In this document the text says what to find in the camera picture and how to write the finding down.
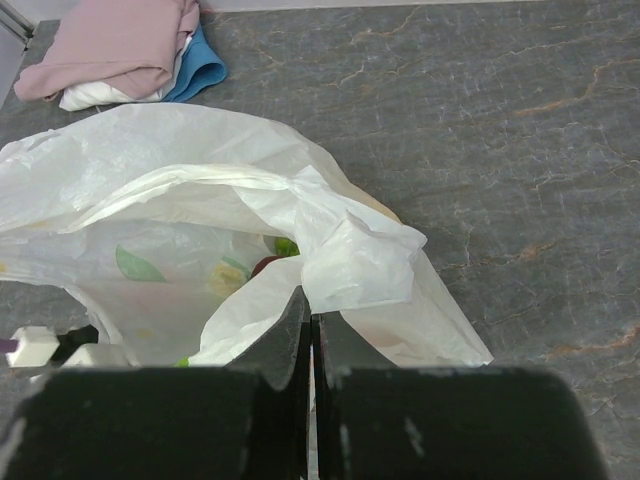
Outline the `passion fruit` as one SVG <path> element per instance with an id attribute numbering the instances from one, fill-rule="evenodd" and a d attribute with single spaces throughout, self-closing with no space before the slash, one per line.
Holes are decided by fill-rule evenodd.
<path id="1" fill-rule="evenodd" d="M 250 278 L 251 279 L 255 278 L 259 273 L 261 273 L 266 268 L 267 265 L 280 259 L 281 259 L 281 256 L 278 256 L 278 255 L 273 255 L 273 256 L 268 256 L 263 258 L 255 265 L 254 269 L 251 272 Z"/>

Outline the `white plastic bag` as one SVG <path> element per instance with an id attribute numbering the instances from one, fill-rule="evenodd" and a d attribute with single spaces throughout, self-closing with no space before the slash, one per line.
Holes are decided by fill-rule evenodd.
<path id="1" fill-rule="evenodd" d="M 274 240 L 300 254 L 255 278 Z M 1 150 L 1 276 L 83 304 L 139 365 L 223 365 L 301 288 L 396 364 L 492 356 L 425 236 L 282 123 L 197 105 L 124 105 Z"/>

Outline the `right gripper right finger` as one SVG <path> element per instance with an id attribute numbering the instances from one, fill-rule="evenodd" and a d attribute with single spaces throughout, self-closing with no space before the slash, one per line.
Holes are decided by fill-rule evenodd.
<path id="1" fill-rule="evenodd" d="M 557 376 L 515 367 L 399 367 L 338 313 L 311 321 L 323 479 L 604 479 Z"/>

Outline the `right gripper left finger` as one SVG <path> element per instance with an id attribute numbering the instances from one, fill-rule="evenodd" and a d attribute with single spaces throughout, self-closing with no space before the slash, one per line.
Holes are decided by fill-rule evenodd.
<path id="1" fill-rule="evenodd" d="M 1 437 L 5 479 L 303 479 L 310 309 L 222 367 L 65 369 L 40 379 Z"/>

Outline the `green grapes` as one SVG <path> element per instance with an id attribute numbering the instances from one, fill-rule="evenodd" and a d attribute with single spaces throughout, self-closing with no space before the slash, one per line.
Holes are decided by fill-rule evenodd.
<path id="1" fill-rule="evenodd" d="M 292 257 L 300 254 L 298 245 L 289 238 L 277 237 L 274 240 L 275 252 L 280 257 Z"/>

